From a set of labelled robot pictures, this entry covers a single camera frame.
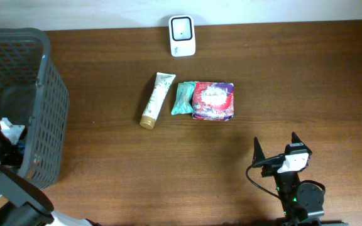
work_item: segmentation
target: red and purple package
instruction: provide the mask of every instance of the red and purple package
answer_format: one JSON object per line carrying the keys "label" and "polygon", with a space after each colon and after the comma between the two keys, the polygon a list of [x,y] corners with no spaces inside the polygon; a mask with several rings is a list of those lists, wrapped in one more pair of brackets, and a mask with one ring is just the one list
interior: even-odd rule
{"label": "red and purple package", "polygon": [[194,119],[230,120],[234,116],[234,85],[221,82],[197,82],[192,107]]}

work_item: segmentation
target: brown wooden surface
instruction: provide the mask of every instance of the brown wooden surface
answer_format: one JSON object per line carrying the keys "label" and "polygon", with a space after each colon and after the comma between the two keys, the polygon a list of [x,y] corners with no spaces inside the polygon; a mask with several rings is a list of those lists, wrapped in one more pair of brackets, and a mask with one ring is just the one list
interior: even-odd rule
{"label": "brown wooden surface", "polygon": [[[56,210],[103,225],[209,225],[283,216],[244,172],[295,131],[327,187],[324,220],[362,225],[362,21],[198,26],[192,57],[166,28],[47,32],[70,92]],[[156,72],[177,74],[153,131],[139,126]],[[235,118],[171,116],[178,82],[235,86]],[[275,189],[273,178],[261,185]]]}

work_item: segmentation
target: teal wrapper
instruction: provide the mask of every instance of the teal wrapper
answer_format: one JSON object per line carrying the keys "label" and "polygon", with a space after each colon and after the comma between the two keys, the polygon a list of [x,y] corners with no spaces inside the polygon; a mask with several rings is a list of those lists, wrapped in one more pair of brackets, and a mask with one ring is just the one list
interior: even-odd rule
{"label": "teal wrapper", "polygon": [[175,99],[171,115],[194,113],[190,101],[194,94],[195,86],[196,82],[183,82],[178,84],[177,98]]}

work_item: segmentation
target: gray basket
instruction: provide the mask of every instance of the gray basket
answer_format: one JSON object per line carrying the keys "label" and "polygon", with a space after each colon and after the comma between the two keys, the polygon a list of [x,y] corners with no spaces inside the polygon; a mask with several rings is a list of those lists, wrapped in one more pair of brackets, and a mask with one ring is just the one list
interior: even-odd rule
{"label": "gray basket", "polygon": [[68,90],[37,29],[0,29],[0,118],[26,125],[18,175],[38,188],[58,181],[69,108]]}

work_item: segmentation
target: tube cap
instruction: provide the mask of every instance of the tube cap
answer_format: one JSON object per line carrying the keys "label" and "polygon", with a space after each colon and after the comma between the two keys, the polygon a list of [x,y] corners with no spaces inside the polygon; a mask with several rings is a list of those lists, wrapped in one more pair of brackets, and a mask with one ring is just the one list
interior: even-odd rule
{"label": "tube cap", "polygon": [[144,128],[147,128],[147,129],[153,129],[155,126],[155,122],[156,122],[156,120],[152,117],[142,116],[141,122],[139,123],[139,125],[141,125]]}

